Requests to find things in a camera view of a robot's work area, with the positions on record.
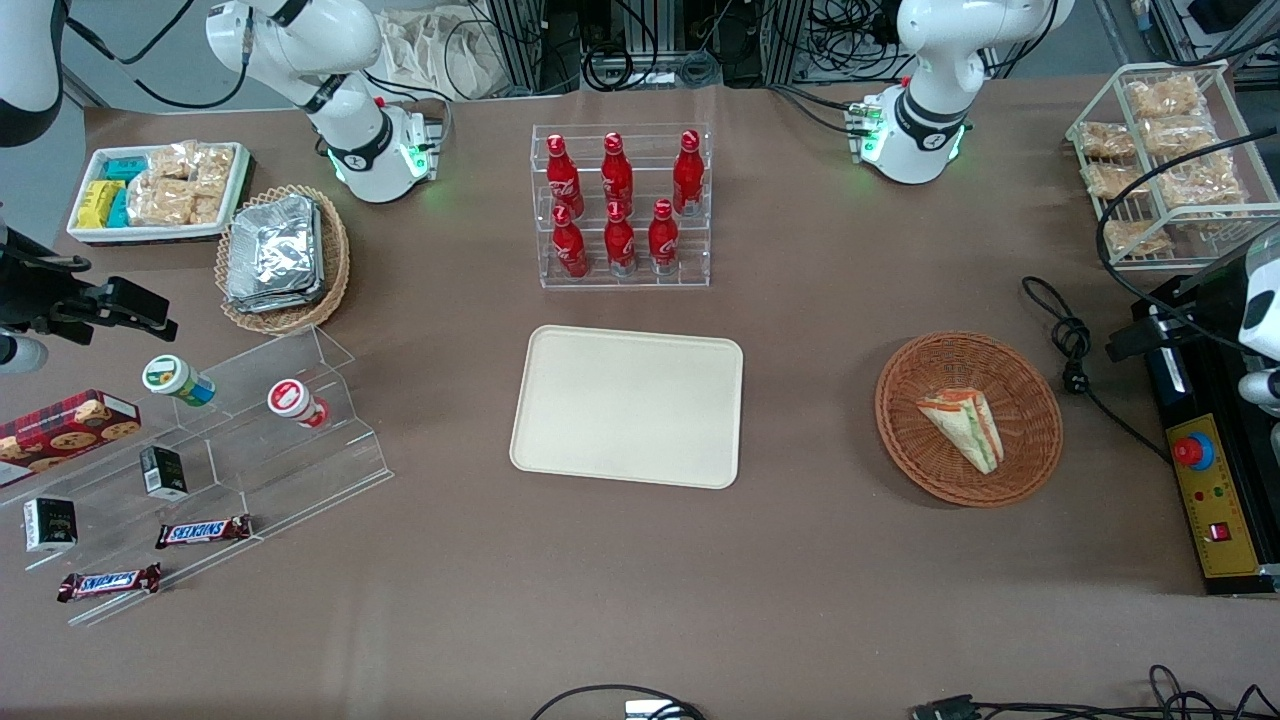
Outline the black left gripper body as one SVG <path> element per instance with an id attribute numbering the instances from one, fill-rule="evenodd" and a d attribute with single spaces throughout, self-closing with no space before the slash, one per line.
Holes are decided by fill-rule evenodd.
<path id="1" fill-rule="evenodd" d="M 1158 287 L 1158 300 L 1175 307 L 1158 311 L 1162 347 L 1178 347 L 1197 340 L 1215 340 L 1238 347 L 1247 302 L 1247 273 L 1243 260 L 1219 260 L 1194 275 L 1175 275 Z"/>

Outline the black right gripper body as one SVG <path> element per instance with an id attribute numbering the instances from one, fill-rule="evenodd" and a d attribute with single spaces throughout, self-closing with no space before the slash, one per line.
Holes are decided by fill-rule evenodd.
<path id="1" fill-rule="evenodd" d="M 4 232 L 1 250 L 4 331 L 97 319 L 97 311 L 83 304 L 83 292 L 92 284 L 77 277 L 92 268 L 88 259 L 59 255 L 18 231 Z"/>

